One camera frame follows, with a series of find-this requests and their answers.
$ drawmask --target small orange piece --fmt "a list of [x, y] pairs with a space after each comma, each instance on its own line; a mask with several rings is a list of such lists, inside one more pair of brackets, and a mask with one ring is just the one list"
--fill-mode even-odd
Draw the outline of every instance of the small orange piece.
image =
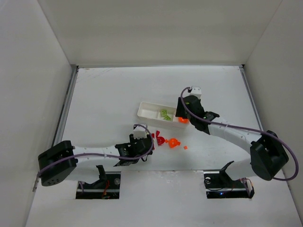
[[178, 141], [176, 138], [171, 138], [169, 140], [169, 147], [170, 148], [174, 148], [176, 146], [179, 146], [180, 144], [181, 144], [180, 141]]
[[183, 124], [187, 124], [188, 123], [188, 119], [184, 119], [182, 117], [179, 117], [179, 122], [183, 123]]

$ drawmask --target purple cable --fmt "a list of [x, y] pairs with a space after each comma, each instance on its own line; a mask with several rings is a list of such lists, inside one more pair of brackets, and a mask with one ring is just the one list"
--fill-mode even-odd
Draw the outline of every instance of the purple cable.
[[283, 179], [283, 178], [276, 178], [276, 177], [274, 177], [273, 179], [278, 180], [278, 181], [291, 181], [291, 180], [293, 180], [293, 179], [295, 179], [295, 178], [297, 177], [297, 175], [298, 175], [298, 173], [299, 173], [299, 162], [298, 162], [296, 156], [294, 155], [294, 152], [290, 149], [290, 147], [289, 147], [286, 143], [284, 143], [281, 139], [279, 139], [278, 137], [276, 137], [276, 136], [274, 136], [274, 135], [272, 135], [272, 134], [270, 134], [270, 133], [268, 133], [268, 132], [266, 132], [266, 131], [261, 131], [261, 130], [258, 130], [258, 129], [246, 128], [246, 127], [241, 127], [241, 126], [236, 126], [236, 125], [227, 125], [227, 124], [219, 123], [219, 122], [211, 122], [211, 121], [209, 121], [209, 120], [206, 120], [206, 119], [203, 119], [203, 118], [201, 118], [201, 117], [196, 116], [194, 113], [192, 113], [192, 112], [187, 108], [187, 106], [185, 105], [184, 100], [183, 100], [183, 93], [184, 93], [186, 90], [188, 91], [188, 90], [190, 90], [190, 89], [191, 89], [191, 87], [186, 87], [186, 88], [183, 89], [183, 91], [181, 92], [181, 102], [182, 102], [182, 104], [183, 104], [183, 107], [186, 109], [186, 111], [187, 111], [190, 115], [192, 115], [193, 117], [197, 118], [198, 120], [203, 121], [203, 122], [208, 123], [208, 124], [216, 124], [216, 125], [220, 125], [220, 126], [224, 126], [224, 127], [234, 128], [234, 129], [254, 131], [254, 132], [258, 132], [258, 133], [260, 133], [260, 134], [262, 134], [262, 135], [266, 135], [266, 136], [269, 136], [269, 137], [275, 139], [276, 141], [278, 141], [279, 143], [281, 143], [281, 144], [289, 151], [289, 153], [290, 153], [291, 156], [293, 157], [293, 159], [294, 159], [294, 164], [295, 164], [295, 172], [294, 172], [294, 175], [292, 175], [292, 176], [289, 177], [289, 178]]
[[55, 166], [56, 164], [58, 163], [61, 163], [61, 162], [64, 162], [66, 160], [69, 160], [69, 159], [72, 159], [72, 158], [76, 158], [76, 157], [82, 157], [82, 156], [102, 156], [102, 157], [114, 157], [114, 158], [118, 158], [118, 159], [124, 159], [124, 160], [138, 160], [146, 155], [148, 155], [152, 149], [153, 149], [153, 146], [154, 146], [154, 143], [153, 143], [153, 138], [152, 138], [152, 134], [151, 132], [147, 129], [147, 127], [145, 127], [144, 125], [141, 125], [141, 124], [134, 124], [134, 126], [139, 126], [139, 127], [142, 127], [144, 128], [148, 134], [151, 136], [151, 147], [149, 148], [149, 150], [143, 154], [143, 155], [140, 155], [138, 157], [121, 157], [121, 156], [116, 156], [116, 155], [105, 155], [105, 154], [98, 154], [98, 153], [83, 153], [83, 154], [77, 154], [77, 155], [72, 155], [72, 156], [68, 156], [68, 157], [64, 157], [58, 161], [55, 161], [51, 164], [49, 164], [48, 166], [44, 167], [43, 169], [41, 169], [37, 176], [41, 176], [41, 174], [45, 171], [45, 170], [48, 170], [49, 168]]

